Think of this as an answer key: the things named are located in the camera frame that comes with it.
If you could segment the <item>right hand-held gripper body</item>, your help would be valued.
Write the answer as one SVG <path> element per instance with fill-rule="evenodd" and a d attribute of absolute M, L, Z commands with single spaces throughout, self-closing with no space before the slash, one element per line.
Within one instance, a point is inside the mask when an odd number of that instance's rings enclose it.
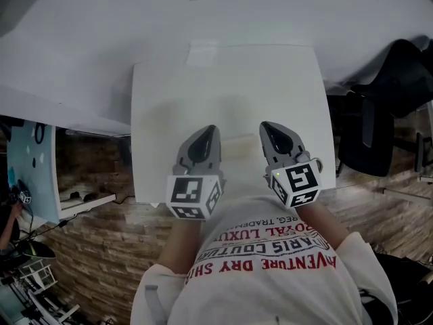
<path fill-rule="evenodd" d="M 309 152 L 278 154 L 266 157 L 265 179 L 285 208 L 315 202 L 322 190 L 321 161 Z"/>

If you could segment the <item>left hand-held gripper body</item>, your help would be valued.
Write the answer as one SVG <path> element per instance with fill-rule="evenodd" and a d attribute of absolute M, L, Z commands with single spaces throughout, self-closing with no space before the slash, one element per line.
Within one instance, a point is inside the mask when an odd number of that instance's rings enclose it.
<path fill-rule="evenodd" d="M 166 205 L 178 219 L 206 221 L 224 192 L 225 180 L 220 164 L 174 168 L 167 178 Z"/>

